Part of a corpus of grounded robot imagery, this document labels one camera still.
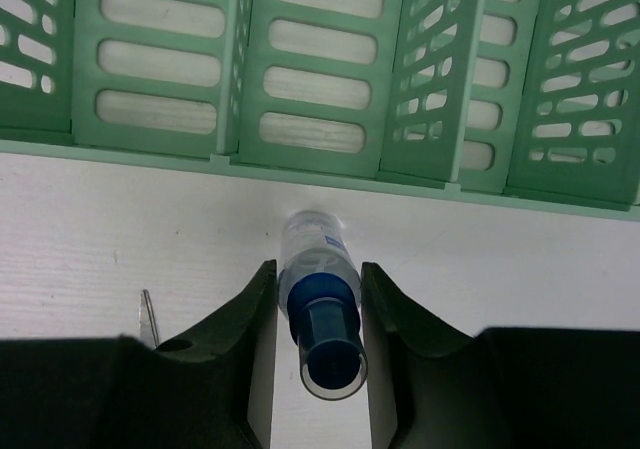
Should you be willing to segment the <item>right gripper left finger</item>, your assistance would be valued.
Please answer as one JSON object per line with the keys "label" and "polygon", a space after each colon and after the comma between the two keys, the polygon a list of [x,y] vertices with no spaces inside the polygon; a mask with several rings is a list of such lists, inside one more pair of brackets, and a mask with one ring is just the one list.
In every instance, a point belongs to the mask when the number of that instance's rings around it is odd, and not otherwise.
{"label": "right gripper left finger", "polygon": [[266,448],[277,275],[264,262],[233,299],[157,348],[113,338],[1,344],[5,448]]}

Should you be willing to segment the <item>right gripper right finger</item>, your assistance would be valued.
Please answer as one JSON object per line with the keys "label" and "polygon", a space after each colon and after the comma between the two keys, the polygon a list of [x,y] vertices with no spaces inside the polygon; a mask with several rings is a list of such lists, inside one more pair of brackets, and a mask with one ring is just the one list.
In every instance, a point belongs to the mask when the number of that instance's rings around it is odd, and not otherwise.
{"label": "right gripper right finger", "polygon": [[634,331],[493,327],[468,336],[362,267],[376,448],[635,448]]}

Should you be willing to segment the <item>black handled scissors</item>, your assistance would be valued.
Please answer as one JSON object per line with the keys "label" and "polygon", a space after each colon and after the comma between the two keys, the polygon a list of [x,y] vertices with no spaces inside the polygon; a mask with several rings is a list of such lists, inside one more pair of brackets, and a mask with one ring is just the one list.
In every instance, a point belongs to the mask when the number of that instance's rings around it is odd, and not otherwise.
{"label": "black handled scissors", "polygon": [[140,293],[139,304],[139,339],[146,346],[155,349],[159,345],[159,334],[155,315],[148,290]]}

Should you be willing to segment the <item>small clear spray bottle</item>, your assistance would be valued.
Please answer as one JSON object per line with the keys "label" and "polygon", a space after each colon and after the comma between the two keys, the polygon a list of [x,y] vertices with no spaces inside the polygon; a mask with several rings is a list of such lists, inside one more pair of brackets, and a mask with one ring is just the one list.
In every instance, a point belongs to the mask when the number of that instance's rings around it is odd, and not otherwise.
{"label": "small clear spray bottle", "polygon": [[351,397],[365,383],[360,337],[360,277],[332,215],[302,211],[282,233],[279,307],[299,352],[306,390],[326,401]]}

